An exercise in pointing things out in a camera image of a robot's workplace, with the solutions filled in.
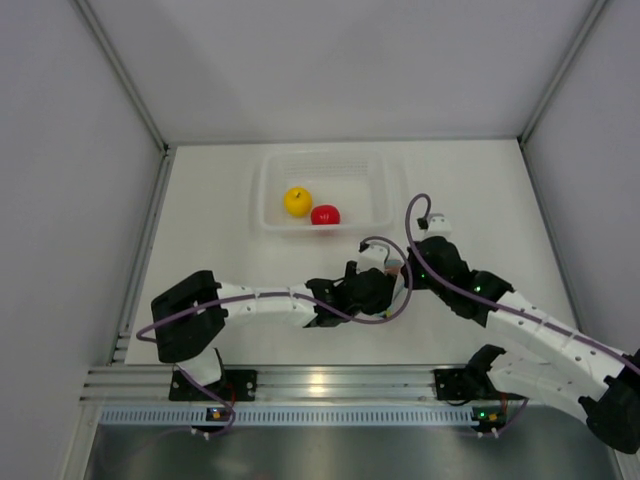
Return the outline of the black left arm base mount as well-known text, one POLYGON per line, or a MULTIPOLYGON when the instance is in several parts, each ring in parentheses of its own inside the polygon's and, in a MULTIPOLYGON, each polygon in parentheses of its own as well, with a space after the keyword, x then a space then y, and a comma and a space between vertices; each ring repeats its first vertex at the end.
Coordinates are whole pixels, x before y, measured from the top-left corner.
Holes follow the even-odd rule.
POLYGON ((253 402, 257 390, 257 371, 250 369, 227 369, 220 380, 210 384, 199 383, 197 388, 184 374, 175 369, 172 372, 168 398, 173 402, 199 402, 211 400, 203 389, 217 395, 222 400, 234 403, 253 402))

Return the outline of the red fake apple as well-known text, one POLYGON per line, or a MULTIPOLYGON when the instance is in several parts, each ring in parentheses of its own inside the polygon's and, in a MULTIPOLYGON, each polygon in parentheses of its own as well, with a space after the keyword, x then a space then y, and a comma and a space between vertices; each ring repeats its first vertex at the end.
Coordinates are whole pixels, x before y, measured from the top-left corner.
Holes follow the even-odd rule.
POLYGON ((311 210, 310 220, 314 226, 339 225, 341 223, 341 214, 334 205, 323 204, 311 210))

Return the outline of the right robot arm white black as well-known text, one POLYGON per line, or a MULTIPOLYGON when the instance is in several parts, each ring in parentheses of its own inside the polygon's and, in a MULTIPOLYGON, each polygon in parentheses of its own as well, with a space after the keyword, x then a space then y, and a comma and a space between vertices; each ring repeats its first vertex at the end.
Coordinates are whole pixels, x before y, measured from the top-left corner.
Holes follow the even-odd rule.
POLYGON ((603 443, 625 454, 639 450, 639 356, 608 347, 545 314, 497 275, 472 270, 455 245, 432 236, 409 246, 409 265, 421 289, 455 315, 521 345, 533 360, 486 346, 486 359, 466 373, 480 397, 496 390, 535 399, 586 424, 603 443))

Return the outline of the clear zip top bag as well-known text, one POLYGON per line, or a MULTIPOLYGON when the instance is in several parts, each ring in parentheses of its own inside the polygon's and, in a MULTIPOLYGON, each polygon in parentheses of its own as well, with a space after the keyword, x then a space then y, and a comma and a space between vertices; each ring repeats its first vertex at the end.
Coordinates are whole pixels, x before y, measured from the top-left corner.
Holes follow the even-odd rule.
MULTIPOLYGON (((387 260, 385 262, 385 266, 388 263, 391 262, 398 262, 398 263, 402 263, 400 260, 398 259, 390 259, 387 260)), ((405 297, 406 297, 406 287, 405 287, 405 280, 404 277, 402 275, 402 269, 401 272, 398 276, 392 276, 392 279, 394 280, 394 287, 393 287, 393 293, 391 296, 391 303, 390 305, 386 308, 386 310, 381 314, 382 318, 388 318, 389 316, 392 316, 393 314, 396 313, 396 311, 400 308, 400 306, 402 305, 405 297)))

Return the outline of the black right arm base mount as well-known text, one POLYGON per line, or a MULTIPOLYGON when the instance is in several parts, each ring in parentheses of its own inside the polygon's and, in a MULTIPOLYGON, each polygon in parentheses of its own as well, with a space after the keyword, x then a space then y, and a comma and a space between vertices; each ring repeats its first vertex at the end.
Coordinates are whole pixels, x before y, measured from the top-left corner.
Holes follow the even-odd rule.
POLYGON ((486 382, 466 368, 436 369, 434 371, 436 398, 452 404, 465 404, 484 399, 486 382))

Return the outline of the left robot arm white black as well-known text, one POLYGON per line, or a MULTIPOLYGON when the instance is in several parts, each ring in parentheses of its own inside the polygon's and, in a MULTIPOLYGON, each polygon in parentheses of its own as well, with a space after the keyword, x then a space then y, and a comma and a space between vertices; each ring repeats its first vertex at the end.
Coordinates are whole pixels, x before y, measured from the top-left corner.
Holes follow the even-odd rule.
POLYGON ((334 328, 344 323, 378 324, 400 314, 391 309, 400 291, 413 285, 404 267, 396 272, 347 264, 338 280, 314 278, 288 288, 259 289, 219 282, 197 271, 151 301, 158 360, 174 364, 191 378, 204 399, 226 386, 214 339, 227 326, 286 325, 334 328))

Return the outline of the yellow fake apple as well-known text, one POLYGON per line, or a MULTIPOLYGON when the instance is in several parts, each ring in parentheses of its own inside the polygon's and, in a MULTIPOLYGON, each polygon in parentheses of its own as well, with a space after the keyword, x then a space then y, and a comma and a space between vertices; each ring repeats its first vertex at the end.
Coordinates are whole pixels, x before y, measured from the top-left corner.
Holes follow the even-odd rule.
POLYGON ((303 187, 290 188, 283 197, 285 211, 295 218, 307 216, 313 207, 311 193, 303 187))

